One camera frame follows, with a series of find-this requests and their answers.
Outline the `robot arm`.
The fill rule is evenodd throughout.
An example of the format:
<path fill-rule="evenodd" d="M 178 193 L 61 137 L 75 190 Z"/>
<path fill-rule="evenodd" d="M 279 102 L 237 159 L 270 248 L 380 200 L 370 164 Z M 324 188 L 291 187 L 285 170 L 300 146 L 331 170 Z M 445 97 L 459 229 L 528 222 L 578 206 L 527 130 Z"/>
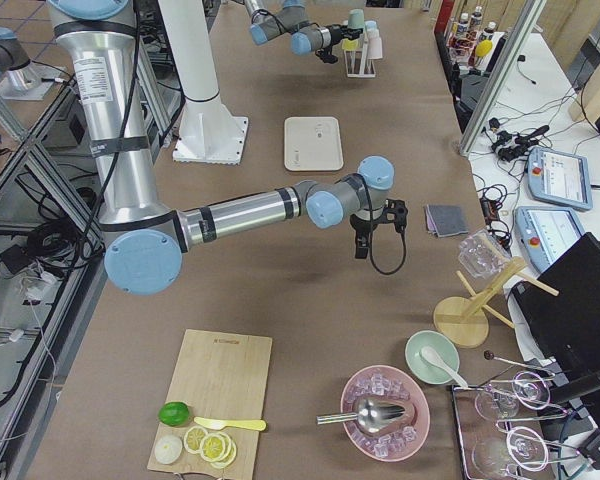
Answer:
<path fill-rule="evenodd" d="M 291 51 L 296 55 L 314 53 L 324 63 L 333 64 L 337 57 L 332 49 L 343 40 L 358 40 L 365 22 L 321 26 L 309 19 L 303 1 L 283 1 L 278 12 L 271 12 L 262 1 L 242 1 L 250 16 L 249 32 L 256 45 L 263 45 L 284 34 L 291 36 Z"/>
<path fill-rule="evenodd" d="M 379 225 L 399 236 L 407 208 L 389 193 L 394 168 L 381 156 L 363 159 L 333 183 L 291 186 L 230 197 L 218 173 L 202 166 L 236 165 L 249 122 L 224 105 L 204 7 L 163 1 L 159 11 L 181 88 L 176 144 L 155 156 L 136 83 L 140 76 L 140 9 L 134 1 L 52 1 L 55 39 L 70 55 L 101 183 L 91 216 L 104 236 L 109 281 L 135 295 L 171 286 L 194 246 L 244 231 L 309 218 L 326 229 L 349 222 L 355 255 L 373 255 Z"/>

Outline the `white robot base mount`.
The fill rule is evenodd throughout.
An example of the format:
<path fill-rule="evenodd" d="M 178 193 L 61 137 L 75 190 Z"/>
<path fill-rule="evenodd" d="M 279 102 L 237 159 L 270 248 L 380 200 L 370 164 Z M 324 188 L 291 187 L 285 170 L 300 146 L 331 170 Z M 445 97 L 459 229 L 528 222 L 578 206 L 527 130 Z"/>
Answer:
<path fill-rule="evenodd" d="M 203 3 L 162 0 L 159 7 L 185 100 L 173 158 L 239 164 L 249 121 L 221 99 Z"/>

